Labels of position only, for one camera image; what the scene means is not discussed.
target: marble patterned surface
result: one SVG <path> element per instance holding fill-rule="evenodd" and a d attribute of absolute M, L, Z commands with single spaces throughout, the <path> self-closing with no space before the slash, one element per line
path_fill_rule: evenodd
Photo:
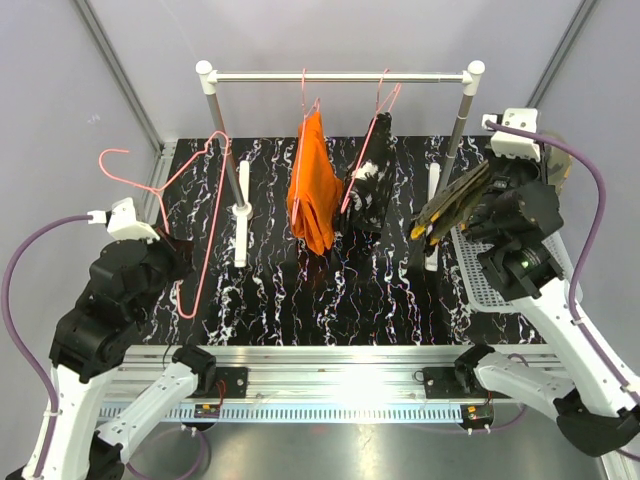
<path fill-rule="evenodd" d="M 343 178 L 362 138 L 328 138 L 336 173 Z M 464 139 L 453 177 L 482 158 L 484 137 Z M 171 174 L 204 140 L 178 142 Z M 286 193 L 295 138 L 235 139 L 234 157 L 251 162 L 249 265 L 233 266 L 233 197 L 223 188 L 213 253 L 195 318 L 180 318 L 175 286 L 167 289 L 143 332 L 143 343 L 202 345 L 408 345 L 537 343 L 540 337 L 518 315 L 474 313 L 457 266 L 453 244 L 442 243 L 440 269 L 424 271 L 410 260 L 406 230 L 426 198 L 428 165 L 439 161 L 446 137 L 399 137 L 396 185 L 380 235 L 338 236 L 332 251 L 318 256 L 289 228 Z M 183 311 L 194 297 L 218 191 L 221 152 L 217 144 L 167 189 L 171 233 L 196 243 L 197 269 L 181 288 Z"/>

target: black garment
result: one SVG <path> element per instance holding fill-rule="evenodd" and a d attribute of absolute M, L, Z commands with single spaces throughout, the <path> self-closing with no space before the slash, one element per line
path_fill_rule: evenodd
<path fill-rule="evenodd" d="M 380 233 L 396 180 L 396 145 L 395 138 L 391 134 L 390 113 L 378 114 L 362 164 L 355 172 L 356 180 L 349 192 L 351 200 L 344 214 L 340 214 L 358 158 L 360 158 L 360 152 L 347 170 L 342 197 L 334 217 L 334 229 L 342 233 L 350 228 Z"/>

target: metal floor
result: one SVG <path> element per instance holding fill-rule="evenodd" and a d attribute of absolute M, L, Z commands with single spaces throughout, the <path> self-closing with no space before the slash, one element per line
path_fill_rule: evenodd
<path fill-rule="evenodd" d="M 497 407 L 496 424 L 515 407 Z M 157 431 L 175 428 L 163 424 Z M 212 458 L 191 478 L 210 480 L 601 480 L 598 459 L 575 450 L 557 427 L 529 411 L 506 432 L 468 437 L 414 425 L 220 424 L 207 432 Z M 197 456 L 184 432 L 149 442 L 132 463 L 154 480 L 175 479 Z M 134 479 L 130 473 L 126 479 Z"/>

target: orange garment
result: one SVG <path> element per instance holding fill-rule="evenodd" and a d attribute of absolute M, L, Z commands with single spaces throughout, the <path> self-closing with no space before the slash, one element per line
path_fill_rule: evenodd
<path fill-rule="evenodd" d="M 302 136 L 302 125 L 298 127 L 298 139 Z M 287 209 L 289 218 L 293 211 L 296 194 L 296 179 L 300 164 L 298 184 L 298 212 L 291 230 L 297 238 L 304 238 L 314 253 L 322 255 L 331 248 L 334 239 L 333 213 L 338 208 L 342 194 L 342 182 L 336 178 L 327 156 L 327 146 L 322 132 L 322 115 L 314 113 L 305 126 L 302 154 L 296 152 Z"/>

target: clothing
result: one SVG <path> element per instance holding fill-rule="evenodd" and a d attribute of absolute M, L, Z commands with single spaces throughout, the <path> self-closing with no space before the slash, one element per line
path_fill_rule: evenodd
<path fill-rule="evenodd" d="M 298 127 L 298 139 L 302 136 L 302 125 Z M 296 223 L 291 226 L 297 238 L 304 238 L 307 246 L 318 255 L 331 248 L 334 240 L 332 217 L 338 207 L 342 193 L 342 182 L 335 176 L 324 142 L 322 115 L 314 113 L 305 126 L 301 155 L 296 152 L 291 185 L 287 195 L 287 209 L 292 218 L 296 193 L 296 180 L 300 164 L 298 199 L 300 201 Z"/>
<path fill-rule="evenodd" d="M 344 192 L 334 217 L 334 228 L 343 233 L 351 227 L 364 232 L 380 233 L 396 180 L 396 146 L 391 134 L 390 113 L 378 114 L 362 163 L 354 175 L 358 158 L 360 158 L 360 152 L 347 170 Z M 346 190 L 354 176 L 355 182 L 349 192 L 349 204 L 341 214 L 340 208 L 344 202 Z"/>

